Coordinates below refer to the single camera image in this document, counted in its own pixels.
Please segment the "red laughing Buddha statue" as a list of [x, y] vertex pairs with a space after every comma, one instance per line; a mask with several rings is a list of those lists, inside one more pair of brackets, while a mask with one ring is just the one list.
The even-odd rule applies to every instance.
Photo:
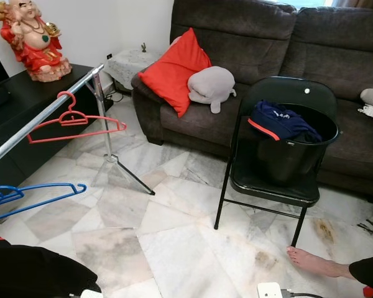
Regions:
[[61, 31], [42, 20], [33, 0], [0, 2], [0, 22], [0, 36], [10, 44], [32, 80], [57, 81], [71, 72], [69, 60], [60, 52]]

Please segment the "person bare foot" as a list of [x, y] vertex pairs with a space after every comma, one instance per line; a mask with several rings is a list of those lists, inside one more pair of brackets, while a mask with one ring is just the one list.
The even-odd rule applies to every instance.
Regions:
[[320, 256], [312, 255], [305, 250], [289, 246], [287, 249], [288, 256], [294, 266], [314, 273], [320, 276], [329, 276], [330, 278], [348, 278], [355, 280], [355, 277], [349, 272], [348, 264], [340, 264], [335, 261], [320, 258]]

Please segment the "red plastic hanger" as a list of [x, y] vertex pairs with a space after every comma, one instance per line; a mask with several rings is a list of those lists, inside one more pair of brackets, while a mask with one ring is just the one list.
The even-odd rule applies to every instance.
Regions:
[[31, 133], [27, 134], [27, 141], [30, 144], [35, 143], [44, 143], [44, 142], [56, 142], [56, 141], [65, 141], [65, 140], [71, 140], [78, 137], [89, 137], [92, 135], [99, 135], [99, 134], [105, 134], [105, 133], [113, 133], [113, 132], [120, 132], [127, 130], [127, 124], [124, 122], [121, 122], [117, 119], [113, 119], [112, 117], [105, 117], [105, 116], [98, 116], [98, 115], [86, 115], [82, 113], [81, 111], [73, 110], [75, 108], [75, 105], [77, 103], [76, 97], [70, 92], [70, 91], [61, 91], [58, 93], [58, 96], [67, 96], [70, 99], [72, 99], [72, 102], [70, 103], [68, 109], [63, 112], [58, 119], [53, 119], [50, 121], [42, 122], [39, 125], [36, 125], [35, 128], [33, 128], [33, 131], [41, 129], [42, 127], [45, 127], [46, 125], [50, 125], [53, 123], [58, 123], [61, 125], [61, 127], [77, 127], [78, 125], [88, 125], [90, 122], [90, 119], [95, 120], [104, 120], [107, 122], [112, 122], [116, 125], [115, 129], [106, 129], [106, 130], [100, 130], [96, 132], [90, 132], [90, 133], [83, 133], [83, 134], [77, 134], [77, 135], [67, 135], [63, 137], [49, 137], [45, 139], [35, 140], [31, 137]]

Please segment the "silver metal clothes rack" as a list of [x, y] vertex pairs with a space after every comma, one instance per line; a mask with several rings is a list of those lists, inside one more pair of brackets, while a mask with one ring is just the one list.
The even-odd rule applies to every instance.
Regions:
[[60, 114], [76, 112], [78, 100], [70, 99], [68, 96], [59, 96], [56, 99], [37, 96], [42, 91], [60, 92], [64, 83], [73, 82], [73, 85], [67, 89], [71, 94], [78, 93], [82, 88], [90, 90], [91, 96], [96, 101], [96, 110], [98, 116], [87, 115], [85, 121], [79, 121], [77, 125], [90, 125], [99, 123], [102, 130], [95, 133], [81, 134], [81, 137], [92, 135], [101, 135], [104, 137], [106, 153], [105, 162], [112, 163], [120, 168], [124, 175], [130, 181], [135, 181], [144, 192], [150, 196], [155, 195], [151, 187], [144, 184], [129, 168], [125, 167], [116, 156], [113, 150], [113, 143], [110, 137], [109, 122], [107, 117], [107, 108], [105, 103], [105, 93], [99, 74], [103, 71], [105, 65], [102, 63], [91, 70], [87, 70], [83, 65], [76, 65], [75, 71], [68, 74], [56, 82], [40, 83], [32, 81], [29, 74], [17, 74], [2, 83], [11, 96], [11, 101], [0, 106], [0, 160], [3, 159], [16, 145], [20, 143], [29, 143], [27, 136], [32, 133], [42, 122], [59, 122]]

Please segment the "black laundry basket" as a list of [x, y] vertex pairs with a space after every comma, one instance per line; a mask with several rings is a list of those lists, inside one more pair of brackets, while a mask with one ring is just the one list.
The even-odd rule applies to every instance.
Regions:
[[323, 137], [320, 143], [275, 141], [252, 127], [247, 122], [249, 117], [244, 121], [254, 134], [255, 161], [264, 171], [264, 176], [276, 185], [292, 186], [317, 167], [326, 148], [337, 139], [338, 127], [333, 117], [314, 108], [295, 103], [279, 104], [300, 114]]

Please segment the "black folding chair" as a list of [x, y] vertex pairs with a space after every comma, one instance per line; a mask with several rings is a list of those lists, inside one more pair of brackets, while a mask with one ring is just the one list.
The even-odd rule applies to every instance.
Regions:
[[223, 186], [221, 187], [214, 229], [219, 227], [224, 205], [227, 202], [233, 202], [232, 199], [226, 197], [226, 191], [231, 187], [243, 195], [299, 207], [301, 209], [300, 213], [294, 215], [298, 223], [290, 244], [295, 247], [309, 207], [315, 206], [320, 200], [318, 171], [321, 168], [323, 158], [313, 171], [310, 171], [295, 185], [280, 186], [269, 181], [264, 176], [264, 171], [260, 165], [255, 161], [256, 149], [252, 144], [252, 129], [244, 124], [244, 121], [250, 116], [252, 108], [260, 101], [295, 103], [311, 107], [333, 117], [335, 121], [337, 99], [333, 91], [323, 83], [307, 79], [274, 76], [262, 79], [249, 88], [247, 96], [240, 101], [238, 113], [234, 119], [236, 125], [230, 145], [230, 154], [224, 169]]

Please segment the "red square pillow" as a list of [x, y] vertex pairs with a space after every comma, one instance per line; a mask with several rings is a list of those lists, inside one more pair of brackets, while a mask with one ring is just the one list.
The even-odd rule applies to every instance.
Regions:
[[194, 29], [189, 28], [176, 38], [165, 54], [144, 71], [139, 72], [143, 83], [170, 104], [178, 117], [188, 111], [189, 77], [212, 66], [201, 48]]

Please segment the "navy shirt with red stripe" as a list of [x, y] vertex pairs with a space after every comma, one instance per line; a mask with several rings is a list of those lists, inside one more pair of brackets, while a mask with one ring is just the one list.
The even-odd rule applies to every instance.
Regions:
[[320, 143], [323, 137], [297, 112], [281, 104], [258, 102], [247, 122], [275, 141]]

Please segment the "person leg in black trousers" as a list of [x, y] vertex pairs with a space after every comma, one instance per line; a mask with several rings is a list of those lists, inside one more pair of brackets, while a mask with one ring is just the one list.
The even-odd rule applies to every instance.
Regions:
[[373, 289], [373, 256], [349, 264], [349, 272], [366, 286]]

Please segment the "grey seal plush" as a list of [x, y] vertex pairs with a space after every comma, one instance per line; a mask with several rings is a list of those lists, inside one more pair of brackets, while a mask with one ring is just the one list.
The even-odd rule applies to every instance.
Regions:
[[237, 96], [234, 75], [226, 68], [209, 67], [189, 77], [188, 97], [191, 101], [210, 105], [213, 114], [221, 112], [221, 103]]

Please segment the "black television console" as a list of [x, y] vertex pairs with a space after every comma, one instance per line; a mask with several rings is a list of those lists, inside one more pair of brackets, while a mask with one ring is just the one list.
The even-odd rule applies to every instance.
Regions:
[[[7, 102], [0, 105], [0, 145], [27, 125], [55, 100], [56, 94], [67, 90], [91, 71], [91, 67], [73, 65], [70, 74], [58, 81], [40, 83], [21, 72], [0, 83], [8, 94]], [[87, 184], [95, 170], [76, 165], [78, 151], [57, 154], [65, 147], [75, 147], [78, 139], [30, 144], [27, 137], [0, 159], [0, 184], [25, 186], [44, 183]]]

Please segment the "dark brown fabric sofa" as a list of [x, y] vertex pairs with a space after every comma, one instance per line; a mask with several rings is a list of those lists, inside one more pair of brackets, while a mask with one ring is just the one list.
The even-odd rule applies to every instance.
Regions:
[[323, 83], [335, 96], [338, 139], [318, 182], [373, 202], [373, 117], [360, 112], [373, 89], [373, 9], [304, 7], [266, 0], [174, 0], [170, 37], [193, 29], [212, 65], [235, 79], [237, 96], [219, 114], [193, 103], [183, 117], [136, 76], [132, 100], [150, 143], [175, 143], [227, 157], [241, 99], [270, 76]]

